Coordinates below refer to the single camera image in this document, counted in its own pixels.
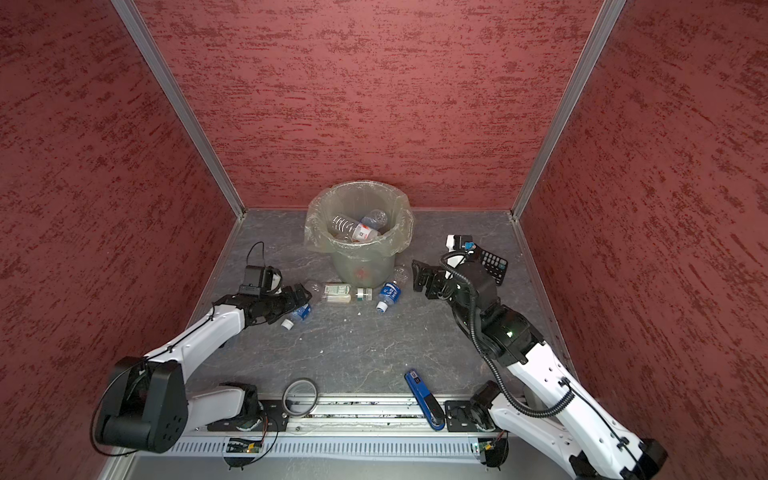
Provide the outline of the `Pocari blue label bottle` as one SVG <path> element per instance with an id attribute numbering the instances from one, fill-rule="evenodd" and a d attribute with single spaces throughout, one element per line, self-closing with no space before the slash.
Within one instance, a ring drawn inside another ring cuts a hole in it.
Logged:
<path id="1" fill-rule="evenodd" d="M 360 223 L 370 229 L 381 232 L 388 224 L 388 215 L 383 210 L 373 209 L 360 220 Z"/>

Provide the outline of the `Wahaha red white bottle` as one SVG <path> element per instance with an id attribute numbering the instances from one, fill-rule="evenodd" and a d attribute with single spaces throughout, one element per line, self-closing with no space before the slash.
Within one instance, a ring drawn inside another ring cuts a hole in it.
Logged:
<path id="1" fill-rule="evenodd" d="M 330 221 L 330 229 L 341 239 L 350 242 L 367 243 L 380 236 L 378 230 L 345 215 L 335 215 Z"/>

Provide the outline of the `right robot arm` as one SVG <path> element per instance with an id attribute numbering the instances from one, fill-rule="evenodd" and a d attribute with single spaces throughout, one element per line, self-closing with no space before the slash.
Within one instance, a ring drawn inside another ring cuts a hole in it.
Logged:
<path id="1" fill-rule="evenodd" d="M 493 378 L 477 392 L 478 425 L 526 441 L 573 479 L 652 479 L 668 458 L 611 416 L 536 327 L 504 305 L 495 279 L 465 252 L 412 263 L 414 290 L 444 300 Z"/>

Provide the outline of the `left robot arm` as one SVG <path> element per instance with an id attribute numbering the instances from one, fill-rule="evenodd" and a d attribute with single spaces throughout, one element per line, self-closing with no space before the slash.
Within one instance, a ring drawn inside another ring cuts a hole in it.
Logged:
<path id="1" fill-rule="evenodd" d="M 268 418 L 255 386 L 228 382 L 190 396 L 186 382 L 228 340 L 249 327 L 280 320 L 311 298 L 301 284 L 278 293 L 225 295 L 176 338 L 141 357 L 122 358 L 94 409 L 92 448 L 107 457 L 164 453 L 185 433 L 220 421 L 241 431 L 266 430 Z"/>

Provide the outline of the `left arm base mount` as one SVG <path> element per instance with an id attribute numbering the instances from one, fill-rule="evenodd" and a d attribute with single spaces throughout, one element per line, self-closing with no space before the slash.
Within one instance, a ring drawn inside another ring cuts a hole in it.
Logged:
<path id="1" fill-rule="evenodd" d="M 209 432 L 235 432 L 239 434 L 256 434 L 264 431 L 286 430 L 289 415 L 284 411 L 279 400 L 260 400 L 258 412 L 248 418 L 223 419 L 208 424 L 205 429 Z"/>

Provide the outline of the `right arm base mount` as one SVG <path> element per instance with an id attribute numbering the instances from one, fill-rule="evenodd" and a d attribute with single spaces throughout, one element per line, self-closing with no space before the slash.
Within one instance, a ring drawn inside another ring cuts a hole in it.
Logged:
<path id="1" fill-rule="evenodd" d="M 449 432 L 493 432 L 495 424 L 487 411 L 469 400 L 444 403 L 446 428 Z"/>

